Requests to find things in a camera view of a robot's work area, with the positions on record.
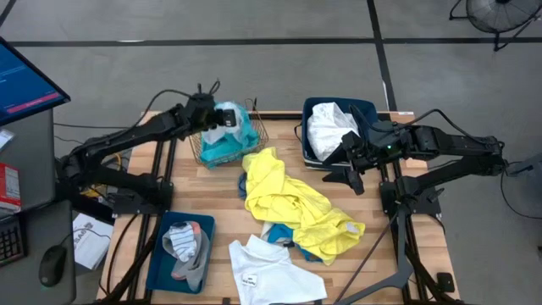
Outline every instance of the monitor screen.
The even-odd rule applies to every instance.
[[[0,39],[0,125],[69,101],[69,97]]]

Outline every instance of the concrete floor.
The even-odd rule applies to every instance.
[[[0,11],[8,0],[0,0]],[[378,0],[382,37],[490,37],[467,21],[448,21],[454,1]],[[363,0],[17,0],[0,27],[12,42],[177,40],[283,37],[372,37]],[[523,36],[542,37],[542,21]],[[258,96],[260,109],[301,109],[307,97],[342,96],[387,103],[373,44],[205,47],[22,47],[19,49],[73,98],[55,121],[130,125],[154,92],[194,91],[217,77],[218,99]],[[542,43],[384,45],[399,110],[445,111],[474,135],[506,143],[505,156],[542,152],[539,86]],[[155,109],[177,103],[164,97]],[[452,129],[438,117],[424,122]],[[56,128],[84,140],[102,130]],[[56,154],[72,143],[57,141]],[[524,176],[506,179],[510,202],[542,215],[542,191]],[[503,202],[498,178],[467,177],[445,185],[444,224],[462,299],[478,304],[540,304],[542,222],[516,216]],[[90,301],[98,273],[78,279],[77,302]]]

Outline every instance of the blue bin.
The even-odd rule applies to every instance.
[[[207,265],[203,272],[202,283],[197,291],[190,290],[186,280],[174,280],[171,277],[171,271],[175,265],[176,259],[169,253],[163,250],[162,236],[169,230],[169,227],[174,223],[183,221],[196,221],[200,224],[202,230],[209,237],[209,253],[207,254]],[[175,291],[191,294],[198,294],[202,292],[205,287],[205,281],[207,278],[207,272],[209,268],[209,260],[211,259],[211,251],[213,250],[213,237],[214,237],[214,218],[207,215],[198,215],[190,213],[176,213],[167,212],[162,217],[160,223],[160,231],[158,232],[158,240],[152,253],[151,265],[147,275],[147,289],[150,290],[163,290],[163,291]]]
[[[325,166],[322,164],[320,160],[316,158],[316,155],[314,154],[314,151],[311,148],[311,144],[308,141],[307,137],[307,121],[308,118],[312,115],[312,108],[320,103],[332,103],[335,102],[337,106],[339,106],[340,110],[345,113],[349,114],[350,105],[355,105],[359,108],[359,110],[365,115],[365,118],[367,118],[367,121],[370,124],[374,124],[378,121],[378,115],[376,113],[376,108],[374,107],[374,104],[369,101],[363,101],[359,99],[354,98],[343,98],[343,97],[309,97],[305,103],[303,104],[303,115],[301,119],[301,127],[302,127],[302,134],[301,134],[301,144],[303,148],[303,159],[305,161],[305,166],[307,166],[310,169],[324,169],[324,170],[333,170],[333,169],[340,169],[346,166],[350,166],[346,160],[344,163],[340,164],[332,164],[329,166]],[[360,126],[360,131],[362,131],[366,136],[368,135],[368,127],[367,126]]]

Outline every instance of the wooden table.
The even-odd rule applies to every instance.
[[[413,113],[390,113],[392,120],[406,122],[414,118]],[[322,263],[308,263],[296,249],[290,250],[295,265],[309,270],[324,279],[329,299],[324,303],[332,303],[346,282],[351,278],[370,247],[375,243],[381,230],[388,224],[388,217],[382,212],[379,198],[380,173],[373,169],[363,176],[365,193],[356,196],[348,186],[336,183],[324,183],[322,177],[327,173],[306,169],[301,156],[301,143],[294,135],[294,126],[299,120],[264,120],[269,135],[267,147],[277,147],[278,156],[285,161],[286,173],[308,183],[331,201],[332,205],[341,208],[354,220],[365,223],[365,235],[359,244],[341,254],[331,266]],[[161,170],[165,169],[167,145],[163,150]],[[152,303],[156,304],[220,304],[223,297],[230,297],[232,303],[239,303],[237,288],[232,275],[228,245],[239,240],[245,245],[250,234],[259,236],[262,222],[255,220],[245,210],[244,201],[237,195],[237,179],[243,172],[240,162],[226,164],[214,170],[205,169],[194,161],[188,141],[179,141],[175,154],[172,182],[175,185],[172,211],[211,215],[216,220],[216,233],[213,241],[212,257],[207,276],[207,285],[199,295],[187,295],[168,291],[154,291]],[[153,154],[156,143],[147,143],[136,147],[130,159],[129,172],[138,175],[151,172]],[[401,161],[403,175],[416,176],[427,171],[425,162],[416,160]],[[393,170],[389,168],[390,178]],[[109,260],[120,232],[127,225],[131,216],[122,216],[115,221],[111,246],[106,260],[106,268],[102,274],[102,285],[106,285]],[[432,276],[437,272],[453,274],[451,261],[442,228],[426,215],[414,215],[416,238],[420,258]],[[112,289],[118,283],[134,260],[136,243],[140,231],[141,216],[138,216],[128,229],[115,259],[112,272]],[[149,224],[150,235],[154,219]],[[354,292],[372,285],[396,272],[396,262],[391,234],[380,242],[367,262],[361,274],[346,293]],[[145,280],[147,278],[148,261],[141,268],[136,298],[143,298]],[[415,285],[410,285],[412,298],[417,298]],[[451,294],[459,298],[457,292]],[[98,298],[104,297],[101,291]],[[402,304],[401,291],[396,288],[385,288],[358,303],[366,304]]]

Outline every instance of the yellow cloth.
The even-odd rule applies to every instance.
[[[293,229],[294,242],[326,265],[359,242],[365,224],[332,208],[328,198],[305,182],[287,176],[275,147],[246,155],[242,166],[246,171],[245,208],[256,219]]]

